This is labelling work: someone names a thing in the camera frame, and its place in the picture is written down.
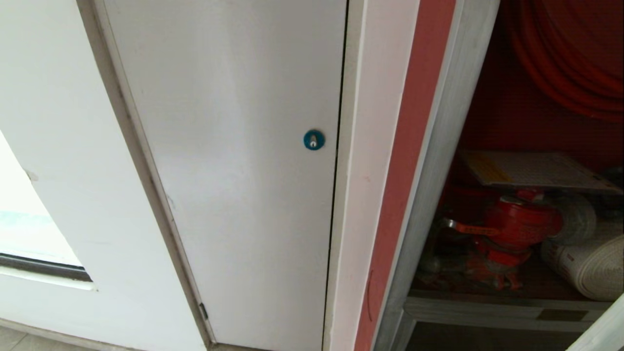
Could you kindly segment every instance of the door frame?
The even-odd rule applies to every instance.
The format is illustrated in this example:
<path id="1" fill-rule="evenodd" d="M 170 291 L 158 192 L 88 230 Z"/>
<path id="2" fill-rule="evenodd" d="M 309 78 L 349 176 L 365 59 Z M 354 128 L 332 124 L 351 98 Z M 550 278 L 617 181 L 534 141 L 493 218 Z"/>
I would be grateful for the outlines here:
<path id="1" fill-rule="evenodd" d="M 324 351 L 353 348 L 419 0 L 349 0 Z"/>
<path id="2" fill-rule="evenodd" d="M 442 59 L 445 68 L 441 71 L 436 86 L 436 108 L 431 110 L 425 140 L 425 154 L 419 160 L 420 174 L 414 178 L 411 191 L 415 196 L 404 215 L 407 225 L 402 238 L 397 242 L 392 266 L 392 278 L 388 280 L 381 308 L 383 317 L 377 326 L 375 350 L 389 350 L 397 347 L 406 325 L 413 330 L 412 323 L 403 311 L 403 305 L 411 286 L 420 253 L 427 239 L 429 225 L 436 211 L 437 201 L 442 193 L 452 158 L 470 108 L 472 95 L 490 36 L 494 28 L 498 1 L 457 0 L 452 17 L 446 22 L 450 34 L 445 40 L 446 49 Z"/>
<path id="3" fill-rule="evenodd" d="M 128 80 L 125 77 L 121 57 L 114 43 L 112 28 L 108 21 L 104 0 L 76 0 L 82 21 L 91 43 L 95 62 L 102 76 L 102 81 L 109 95 L 110 103 L 124 135 L 128 150 L 132 155 L 147 194 L 154 216 L 158 220 L 163 238 L 173 266 L 180 279 L 182 289 L 192 311 L 195 323 L 207 347 L 217 344 L 210 326 L 208 315 L 203 308 L 199 290 L 193 278 L 193 272 L 182 246 L 180 233 L 175 225 L 171 208 L 168 205 L 156 164 L 147 137 L 142 129 Z"/>

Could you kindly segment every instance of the rolled fire hose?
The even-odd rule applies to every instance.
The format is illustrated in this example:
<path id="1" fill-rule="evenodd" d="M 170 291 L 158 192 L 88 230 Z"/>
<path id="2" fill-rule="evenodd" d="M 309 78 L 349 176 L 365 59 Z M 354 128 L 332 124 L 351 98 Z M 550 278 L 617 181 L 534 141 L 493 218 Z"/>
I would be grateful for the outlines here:
<path id="1" fill-rule="evenodd" d="M 578 114 L 622 123 L 622 0 L 500 5 L 516 55 L 544 94 Z"/>
<path id="2" fill-rule="evenodd" d="M 552 242 L 560 245 L 578 245 L 591 238 L 596 232 L 596 212 L 592 203 L 581 194 L 569 192 L 553 199 L 555 206 L 563 217 L 563 227 Z"/>
<path id="3" fill-rule="evenodd" d="M 599 220 L 596 233 L 578 245 L 542 244 L 550 268 L 592 300 L 615 301 L 624 292 L 624 225 Z"/>

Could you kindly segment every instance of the door hinge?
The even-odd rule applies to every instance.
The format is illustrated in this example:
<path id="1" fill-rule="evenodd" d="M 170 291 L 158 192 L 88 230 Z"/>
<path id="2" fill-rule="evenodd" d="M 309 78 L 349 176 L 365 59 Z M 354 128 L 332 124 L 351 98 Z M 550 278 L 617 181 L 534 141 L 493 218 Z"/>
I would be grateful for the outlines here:
<path id="1" fill-rule="evenodd" d="M 206 307 L 203 305 L 203 302 L 199 304 L 199 311 L 202 312 L 203 318 L 208 320 L 208 312 L 206 312 Z"/>

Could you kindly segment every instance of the cabinet door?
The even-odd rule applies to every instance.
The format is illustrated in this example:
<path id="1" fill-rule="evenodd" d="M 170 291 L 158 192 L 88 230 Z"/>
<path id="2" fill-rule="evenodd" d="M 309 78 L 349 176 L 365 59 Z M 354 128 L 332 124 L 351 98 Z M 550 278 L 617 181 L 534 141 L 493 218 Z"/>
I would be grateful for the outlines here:
<path id="1" fill-rule="evenodd" d="M 320 350 L 346 1 L 105 8 L 217 341 Z"/>

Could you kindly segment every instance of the blue lock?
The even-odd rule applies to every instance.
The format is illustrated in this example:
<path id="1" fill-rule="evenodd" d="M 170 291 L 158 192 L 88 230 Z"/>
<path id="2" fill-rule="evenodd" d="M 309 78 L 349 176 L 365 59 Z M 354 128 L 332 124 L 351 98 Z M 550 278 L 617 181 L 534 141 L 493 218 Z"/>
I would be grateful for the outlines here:
<path id="1" fill-rule="evenodd" d="M 311 129 L 303 136 L 303 145 L 308 150 L 316 151 L 325 145 L 325 136 L 320 131 Z"/>

